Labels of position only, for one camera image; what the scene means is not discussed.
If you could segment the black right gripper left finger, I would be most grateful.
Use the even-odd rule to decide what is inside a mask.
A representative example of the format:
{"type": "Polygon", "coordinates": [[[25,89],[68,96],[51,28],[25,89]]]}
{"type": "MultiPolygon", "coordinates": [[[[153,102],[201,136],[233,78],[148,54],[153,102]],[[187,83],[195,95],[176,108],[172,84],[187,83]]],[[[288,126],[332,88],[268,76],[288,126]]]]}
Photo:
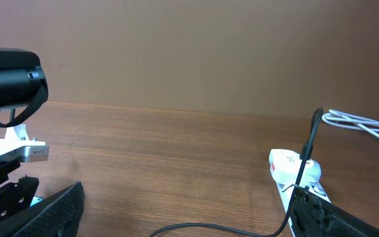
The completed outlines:
{"type": "Polygon", "coordinates": [[[81,182],[0,222],[0,237],[76,237],[84,213],[81,182]]]}

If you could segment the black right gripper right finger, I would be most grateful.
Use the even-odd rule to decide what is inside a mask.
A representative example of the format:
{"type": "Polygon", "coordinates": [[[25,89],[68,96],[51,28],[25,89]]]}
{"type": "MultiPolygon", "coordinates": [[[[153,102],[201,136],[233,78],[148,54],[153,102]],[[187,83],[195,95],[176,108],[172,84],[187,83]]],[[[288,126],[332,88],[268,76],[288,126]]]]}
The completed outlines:
{"type": "Polygon", "coordinates": [[[302,237],[379,237],[379,229],[311,194],[294,191],[290,227],[302,237]]]}

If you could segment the blue Galaxy smartphone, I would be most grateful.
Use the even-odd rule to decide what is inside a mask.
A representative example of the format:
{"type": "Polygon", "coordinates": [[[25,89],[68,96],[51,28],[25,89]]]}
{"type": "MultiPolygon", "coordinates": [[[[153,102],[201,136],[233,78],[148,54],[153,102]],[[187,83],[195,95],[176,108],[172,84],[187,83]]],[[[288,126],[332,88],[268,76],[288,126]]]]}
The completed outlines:
{"type": "Polygon", "coordinates": [[[35,205],[35,204],[37,204],[37,203],[39,203],[39,202],[41,202],[41,201],[43,201],[43,200],[44,200],[43,197],[34,196],[33,199],[32,199],[32,201],[31,201],[31,203],[30,203],[30,207],[33,206],[33,205],[35,205]]]}

